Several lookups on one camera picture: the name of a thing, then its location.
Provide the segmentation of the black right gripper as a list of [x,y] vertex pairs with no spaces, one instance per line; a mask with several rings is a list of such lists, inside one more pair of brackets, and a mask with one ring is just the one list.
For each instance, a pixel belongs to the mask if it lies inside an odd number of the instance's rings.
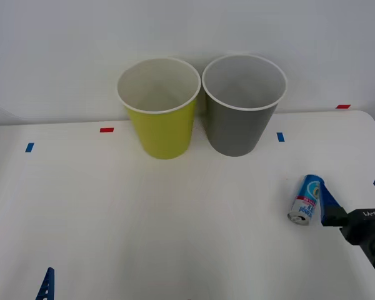
[[320,184],[319,203],[324,227],[342,227],[340,231],[348,243],[375,248],[375,209],[346,212],[323,182]]

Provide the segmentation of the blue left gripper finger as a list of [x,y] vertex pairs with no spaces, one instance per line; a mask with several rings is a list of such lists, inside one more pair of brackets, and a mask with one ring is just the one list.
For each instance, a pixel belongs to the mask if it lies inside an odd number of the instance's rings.
[[46,271],[43,282],[39,288],[36,300],[54,300],[55,274],[54,269],[49,267]]

